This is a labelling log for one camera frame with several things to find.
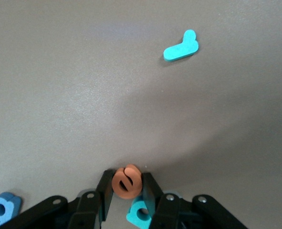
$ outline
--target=black robotic claw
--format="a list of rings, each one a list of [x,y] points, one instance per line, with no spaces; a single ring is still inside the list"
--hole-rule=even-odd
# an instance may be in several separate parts
[[[68,203],[52,196],[0,226],[0,229],[100,229],[113,195],[109,169],[95,191],[87,191]],[[142,195],[152,217],[150,229],[247,229],[214,198],[195,196],[192,202],[164,194],[151,175],[142,174]]]

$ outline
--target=gray table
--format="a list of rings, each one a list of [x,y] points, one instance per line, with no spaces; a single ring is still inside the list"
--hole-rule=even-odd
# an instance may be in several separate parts
[[[199,51],[165,62],[187,29]],[[128,163],[282,228],[282,0],[0,0],[0,193],[73,200]]]

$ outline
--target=gray surface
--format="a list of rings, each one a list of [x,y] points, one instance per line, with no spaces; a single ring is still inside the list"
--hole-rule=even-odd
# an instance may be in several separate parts
[[[282,228],[282,0],[0,1],[0,193],[73,200],[127,163]]]

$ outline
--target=turquoise foam piece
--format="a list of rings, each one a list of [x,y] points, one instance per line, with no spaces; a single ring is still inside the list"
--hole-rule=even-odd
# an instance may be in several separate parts
[[[175,61],[193,55],[199,49],[194,30],[187,30],[182,39],[182,43],[176,44],[164,50],[165,61]]]
[[[19,214],[21,198],[10,192],[0,194],[0,225]]]
[[[148,229],[151,224],[151,216],[142,213],[141,209],[147,208],[142,196],[139,196],[133,200],[131,208],[127,212],[126,219],[140,229]]]

